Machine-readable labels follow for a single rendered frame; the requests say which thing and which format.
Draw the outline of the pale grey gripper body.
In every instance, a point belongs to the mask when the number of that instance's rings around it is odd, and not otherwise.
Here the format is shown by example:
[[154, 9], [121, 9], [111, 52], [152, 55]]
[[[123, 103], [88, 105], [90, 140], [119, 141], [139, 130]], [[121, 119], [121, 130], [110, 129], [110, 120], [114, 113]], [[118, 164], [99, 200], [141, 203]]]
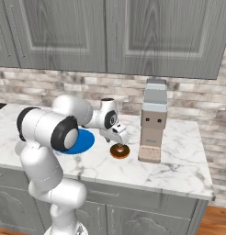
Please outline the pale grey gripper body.
[[99, 133], [104, 138], [108, 138], [116, 143], [127, 144], [128, 143], [128, 133], [126, 127], [122, 124], [117, 124], [110, 129], [101, 129]]

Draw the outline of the brown glazed donut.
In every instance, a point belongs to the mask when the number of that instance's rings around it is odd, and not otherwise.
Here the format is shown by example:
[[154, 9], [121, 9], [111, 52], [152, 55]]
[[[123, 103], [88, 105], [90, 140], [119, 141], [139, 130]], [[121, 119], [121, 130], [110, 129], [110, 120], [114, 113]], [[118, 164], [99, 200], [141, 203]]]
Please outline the brown glazed donut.
[[117, 143], [117, 144], [114, 144], [110, 148], [109, 152], [113, 158], [121, 160], [121, 159], [125, 159], [129, 156], [130, 148], [128, 145], [123, 145], [123, 144]]

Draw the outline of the round blue plate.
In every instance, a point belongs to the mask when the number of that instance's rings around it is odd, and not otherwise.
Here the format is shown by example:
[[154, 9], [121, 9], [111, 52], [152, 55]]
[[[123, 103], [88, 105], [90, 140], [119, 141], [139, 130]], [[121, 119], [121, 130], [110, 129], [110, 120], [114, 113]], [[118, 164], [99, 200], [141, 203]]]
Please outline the round blue plate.
[[64, 151], [63, 154], [80, 154], [85, 151], [88, 151], [92, 148], [95, 143], [95, 136], [92, 132], [87, 129], [79, 129], [79, 135], [76, 143], [73, 147], [67, 151]]

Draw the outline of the beige and grey coffee machine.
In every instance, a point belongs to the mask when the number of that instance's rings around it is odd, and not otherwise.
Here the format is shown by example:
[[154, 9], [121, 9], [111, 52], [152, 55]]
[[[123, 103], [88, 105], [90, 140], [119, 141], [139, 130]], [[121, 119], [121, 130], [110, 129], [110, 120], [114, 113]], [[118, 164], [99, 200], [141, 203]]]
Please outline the beige and grey coffee machine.
[[166, 81], [148, 78], [141, 107], [141, 140], [138, 160], [161, 162], [161, 145], [167, 119]]

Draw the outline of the grey drawer front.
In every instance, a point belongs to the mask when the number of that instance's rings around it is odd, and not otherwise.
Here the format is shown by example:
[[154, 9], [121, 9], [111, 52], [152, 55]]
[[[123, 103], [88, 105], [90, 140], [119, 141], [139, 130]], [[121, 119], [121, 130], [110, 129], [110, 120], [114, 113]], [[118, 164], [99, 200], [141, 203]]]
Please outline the grey drawer front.
[[[115, 207], [125, 207], [140, 211], [159, 213], [179, 218], [191, 218], [197, 200], [183, 196], [173, 196], [139, 189], [84, 182], [87, 200]], [[89, 193], [89, 190], [119, 193], [119, 197], [102, 196]]]
[[28, 178], [23, 171], [0, 167], [0, 173], [3, 174], [0, 178], [0, 185], [17, 189], [28, 189]]

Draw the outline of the grey base cupboard door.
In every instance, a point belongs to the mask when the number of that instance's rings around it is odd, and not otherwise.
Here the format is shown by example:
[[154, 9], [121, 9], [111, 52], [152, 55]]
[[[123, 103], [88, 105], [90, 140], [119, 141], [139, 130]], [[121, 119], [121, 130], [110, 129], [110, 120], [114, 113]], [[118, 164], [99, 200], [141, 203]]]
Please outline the grey base cupboard door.
[[[48, 229], [51, 226], [51, 205], [39, 200], [36, 200], [36, 204], [44, 228]], [[101, 211], [101, 231], [99, 231], [97, 225], [97, 207], [100, 207]], [[89, 235], [107, 235], [107, 212], [105, 204], [86, 201], [82, 207], [76, 210], [76, 216], [77, 219], [86, 227]]]
[[45, 232], [33, 197], [25, 190], [0, 185], [0, 227], [30, 235]]
[[[111, 232], [111, 209], [115, 209], [115, 233]], [[190, 220], [107, 206], [108, 235], [186, 235]]]

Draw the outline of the grey wall cupboard door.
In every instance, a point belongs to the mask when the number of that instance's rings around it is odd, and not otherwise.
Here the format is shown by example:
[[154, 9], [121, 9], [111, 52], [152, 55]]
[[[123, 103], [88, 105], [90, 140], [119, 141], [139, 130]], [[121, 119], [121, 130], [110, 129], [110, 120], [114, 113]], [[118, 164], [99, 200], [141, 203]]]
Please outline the grey wall cupboard door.
[[0, 67], [20, 67], [3, 0], [0, 0]]
[[4, 0], [20, 67], [103, 73], [104, 0]]
[[109, 73], [216, 79], [226, 0], [106, 0]]

